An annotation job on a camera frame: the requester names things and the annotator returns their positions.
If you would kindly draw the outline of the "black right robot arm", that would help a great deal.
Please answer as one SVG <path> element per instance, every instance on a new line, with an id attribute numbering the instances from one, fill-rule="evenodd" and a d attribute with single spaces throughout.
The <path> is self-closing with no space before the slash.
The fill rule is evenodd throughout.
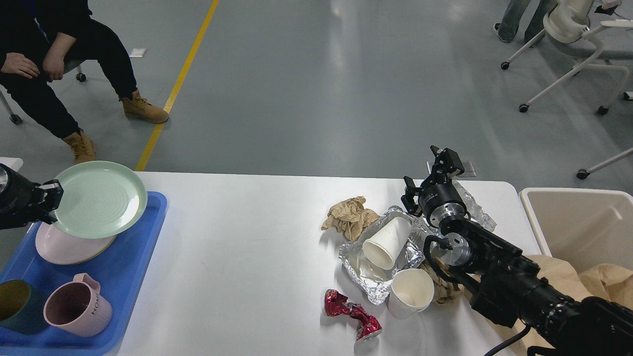
<path id="1" fill-rule="evenodd" d="M 465 169 L 457 152 L 430 147 L 430 175 L 415 185 L 405 177 L 402 203 L 440 232 L 425 237 L 423 254 L 443 280 L 472 293 L 471 307 L 491 322 L 523 331 L 491 349 L 493 356 L 535 330 L 549 347 L 531 346 L 530 356 L 630 356 L 632 311 L 600 297 L 578 302 L 538 278 L 540 266 L 517 246 L 472 221 L 452 178 Z"/>

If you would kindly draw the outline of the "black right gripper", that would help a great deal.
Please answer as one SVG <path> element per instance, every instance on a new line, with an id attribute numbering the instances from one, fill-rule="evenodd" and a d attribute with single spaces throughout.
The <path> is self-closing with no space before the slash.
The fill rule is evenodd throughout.
<path id="1" fill-rule="evenodd" d="M 430 172 L 431 185 L 418 187 L 409 176 L 404 176 L 405 192 L 402 204 L 408 214 L 415 217 L 424 216 L 428 225 L 440 228 L 441 221 L 448 217 L 468 219 L 469 212 L 452 178 L 465 172 L 465 167 L 456 151 L 450 148 L 430 147 L 435 161 Z"/>

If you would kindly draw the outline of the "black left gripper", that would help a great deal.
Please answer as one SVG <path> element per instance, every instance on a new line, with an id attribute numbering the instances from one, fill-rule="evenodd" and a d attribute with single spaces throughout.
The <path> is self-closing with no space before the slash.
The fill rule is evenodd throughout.
<path id="1" fill-rule="evenodd" d="M 0 171 L 0 229 L 23 227 L 36 221 L 47 224 L 57 221 L 52 212 L 59 207 L 64 193 L 59 180 L 39 184 L 6 165 L 1 165 Z"/>

